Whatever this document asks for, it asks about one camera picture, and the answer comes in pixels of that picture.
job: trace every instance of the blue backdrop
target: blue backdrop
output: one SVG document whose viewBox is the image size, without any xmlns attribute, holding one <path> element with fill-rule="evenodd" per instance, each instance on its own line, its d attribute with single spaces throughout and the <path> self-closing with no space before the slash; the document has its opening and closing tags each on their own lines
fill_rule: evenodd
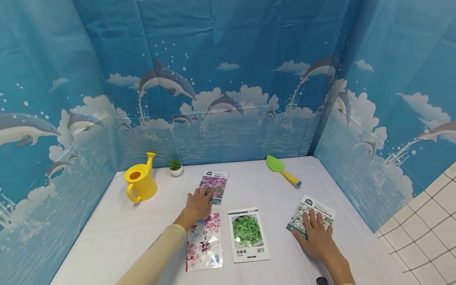
<svg viewBox="0 0 456 285">
<path fill-rule="evenodd" d="M 0 280 L 49 283 L 147 150 L 161 167 L 310 149 L 378 229 L 456 158 L 456 4 L 360 3 L 0 3 Z"/>
</svg>

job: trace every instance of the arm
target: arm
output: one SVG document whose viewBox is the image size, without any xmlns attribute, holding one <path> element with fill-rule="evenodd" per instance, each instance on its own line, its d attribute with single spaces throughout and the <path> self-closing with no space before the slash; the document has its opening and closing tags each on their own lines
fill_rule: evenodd
<svg viewBox="0 0 456 285">
<path fill-rule="evenodd" d="M 179 251 L 187 239 L 187 231 L 201 218 L 211 213 L 214 194 L 211 190 L 207 196 L 206 188 L 188 194 L 187 205 L 172 225 L 166 227 L 158 239 L 138 258 L 128 271 L 117 281 L 117 285 L 150 285 L 160 277 L 163 268 L 171 257 Z"/>
<path fill-rule="evenodd" d="M 318 213 L 315 218 L 313 209 L 310 209 L 309 215 L 310 220 L 306 213 L 302 215 L 308 240 L 297 231 L 293 231 L 293 236 L 308 254 L 323 262 L 335 285 L 355 284 L 348 261 L 332 240 L 332 226 L 330 225 L 326 231 L 323 216 Z"/>
</svg>

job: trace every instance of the green garden trowel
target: green garden trowel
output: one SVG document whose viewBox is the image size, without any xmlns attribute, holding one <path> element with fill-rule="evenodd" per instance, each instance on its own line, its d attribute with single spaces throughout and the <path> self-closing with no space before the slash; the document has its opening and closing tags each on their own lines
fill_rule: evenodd
<svg viewBox="0 0 456 285">
<path fill-rule="evenodd" d="M 288 181 L 290 181 L 294 186 L 299 187 L 301 186 L 301 181 L 291 175 L 290 173 L 286 172 L 284 164 L 278 160 L 277 158 L 267 155 L 266 156 L 266 163 L 268 164 L 269 168 L 274 172 L 280 172 L 283 176 L 285 176 Z"/>
</svg>

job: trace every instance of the white flower pot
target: white flower pot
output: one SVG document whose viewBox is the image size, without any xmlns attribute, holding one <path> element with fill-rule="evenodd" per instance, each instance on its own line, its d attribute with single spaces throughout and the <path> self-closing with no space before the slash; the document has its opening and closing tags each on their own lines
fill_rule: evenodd
<svg viewBox="0 0 456 285">
<path fill-rule="evenodd" d="M 179 176 L 180 174 L 184 173 L 184 168 L 181 165 L 181 167 L 178 170 L 171 170 L 170 169 L 170 173 L 173 176 Z"/>
</svg>

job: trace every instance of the yellow watering can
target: yellow watering can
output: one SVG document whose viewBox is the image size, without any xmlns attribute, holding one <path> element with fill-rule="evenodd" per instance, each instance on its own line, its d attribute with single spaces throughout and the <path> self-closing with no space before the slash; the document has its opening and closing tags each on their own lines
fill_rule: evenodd
<svg viewBox="0 0 456 285">
<path fill-rule="evenodd" d="M 152 177 L 152 159 L 155 153 L 146 152 L 146 164 L 137 164 L 130 167 L 125 172 L 124 178 L 128 182 L 127 196 L 133 203 L 139 203 L 141 200 L 147 200 L 157 193 L 157 183 Z"/>
</svg>

